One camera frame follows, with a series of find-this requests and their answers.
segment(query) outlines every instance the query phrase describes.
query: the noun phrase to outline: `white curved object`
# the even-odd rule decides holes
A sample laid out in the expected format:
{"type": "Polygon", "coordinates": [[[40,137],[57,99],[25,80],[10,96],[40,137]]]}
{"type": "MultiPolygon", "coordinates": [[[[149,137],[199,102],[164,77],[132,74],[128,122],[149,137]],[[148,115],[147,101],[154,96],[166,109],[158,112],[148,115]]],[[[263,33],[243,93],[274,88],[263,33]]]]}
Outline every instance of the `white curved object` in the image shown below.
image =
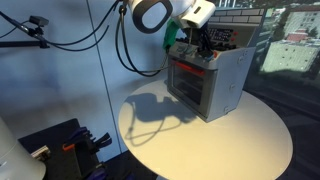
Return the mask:
{"type": "Polygon", "coordinates": [[[201,28],[216,9],[215,5],[207,0],[129,0],[129,7],[136,28],[144,33],[158,31],[170,16],[182,29],[201,28]],[[156,21],[156,25],[148,27],[144,22],[145,16],[146,19],[156,21]]]}
{"type": "Polygon", "coordinates": [[[237,109],[206,123],[156,81],[123,103],[119,129],[131,153],[170,180],[277,179],[293,153],[281,118],[246,92],[237,109]]]}
{"type": "Polygon", "coordinates": [[[45,171],[45,165],[22,147],[0,117],[0,179],[41,180],[45,171]]]}

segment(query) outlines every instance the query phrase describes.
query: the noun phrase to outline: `building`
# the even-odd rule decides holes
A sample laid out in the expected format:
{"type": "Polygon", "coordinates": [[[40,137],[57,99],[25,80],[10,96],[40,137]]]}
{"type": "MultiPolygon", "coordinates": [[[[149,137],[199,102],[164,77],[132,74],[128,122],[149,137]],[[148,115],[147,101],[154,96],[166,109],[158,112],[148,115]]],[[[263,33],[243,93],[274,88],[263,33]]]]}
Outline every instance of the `building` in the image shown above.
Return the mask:
{"type": "Polygon", "coordinates": [[[291,9],[286,25],[284,27],[285,36],[298,29],[316,28],[320,32],[320,6],[305,5],[291,9]]]}
{"type": "Polygon", "coordinates": [[[287,36],[288,41],[300,42],[308,38],[308,34],[306,33],[306,29],[298,29],[295,32],[289,33],[287,36]]]}
{"type": "Polygon", "coordinates": [[[254,0],[211,0],[221,8],[250,8],[254,0]]]}
{"type": "Polygon", "coordinates": [[[276,17],[273,16],[274,9],[268,9],[266,12],[266,16],[257,39],[256,44],[256,52],[252,59],[251,67],[249,70],[249,74],[257,73],[260,71],[260,67],[263,64],[263,61],[268,52],[268,48],[270,46],[270,40],[273,35],[273,25],[275,24],[276,17]]]}
{"type": "Polygon", "coordinates": [[[271,43],[261,72],[314,80],[319,74],[319,69],[319,45],[278,41],[271,43]]]}

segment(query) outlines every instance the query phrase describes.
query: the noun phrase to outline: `gray floor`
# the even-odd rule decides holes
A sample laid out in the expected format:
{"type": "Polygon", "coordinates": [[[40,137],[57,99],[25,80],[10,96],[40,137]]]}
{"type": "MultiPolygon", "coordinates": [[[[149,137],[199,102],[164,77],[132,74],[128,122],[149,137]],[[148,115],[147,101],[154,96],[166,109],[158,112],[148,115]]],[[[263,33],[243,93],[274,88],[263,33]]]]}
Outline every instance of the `gray floor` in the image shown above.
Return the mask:
{"type": "Polygon", "coordinates": [[[269,104],[287,125],[293,141],[293,157],[279,180],[320,179],[320,120],[269,104]]]}

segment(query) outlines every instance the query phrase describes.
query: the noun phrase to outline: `window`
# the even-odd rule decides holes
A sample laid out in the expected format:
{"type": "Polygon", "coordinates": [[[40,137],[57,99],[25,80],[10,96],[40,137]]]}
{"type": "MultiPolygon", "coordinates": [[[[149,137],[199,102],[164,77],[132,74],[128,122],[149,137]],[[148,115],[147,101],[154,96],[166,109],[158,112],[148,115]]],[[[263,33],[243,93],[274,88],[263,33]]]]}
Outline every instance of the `window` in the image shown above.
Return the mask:
{"type": "Polygon", "coordinates": [[[253,8],[273,4],[271,14],[275,14],[268,18],[273,34],[269,38],[258,39],[258,43],[268,40],[268,45],[264,51],[257,51],[254,55],[244,90],[320,119],[320,58],[317,58],[320,57],[320,24],[316,23],[317,16],[320,16],[319,5],[301,1],[304,4],[287,8],[292,1],[236,3],[241,6],[242,2],[249,2],[253,8]],[[303,12],[306,6],[307,9],[319,9],[319,12],[303,12]]]}

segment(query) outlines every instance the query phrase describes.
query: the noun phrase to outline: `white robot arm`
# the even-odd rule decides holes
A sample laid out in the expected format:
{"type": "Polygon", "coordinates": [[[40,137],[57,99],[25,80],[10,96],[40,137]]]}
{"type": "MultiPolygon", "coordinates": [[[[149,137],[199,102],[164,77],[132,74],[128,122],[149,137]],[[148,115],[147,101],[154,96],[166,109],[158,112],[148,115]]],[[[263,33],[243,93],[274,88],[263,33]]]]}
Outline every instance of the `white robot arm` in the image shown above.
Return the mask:
{"type": "Polygon", "coordinates": [[[129,0],[128,4],[135,26],[144,33],[158,31],[169,17],[181,29],[201,28],[215,10],[215,5],[206,0],[129,0]],[[162,5],[166,14],[159,14],[162,20],[155,27],[149,28],[143,23],[143,18],[155,5],[162,5]]]}
{"type": "Polygon", "coordinates": [[[0,117],[0,179],[43,179],[45,165],[31,157],[0,117]]]}

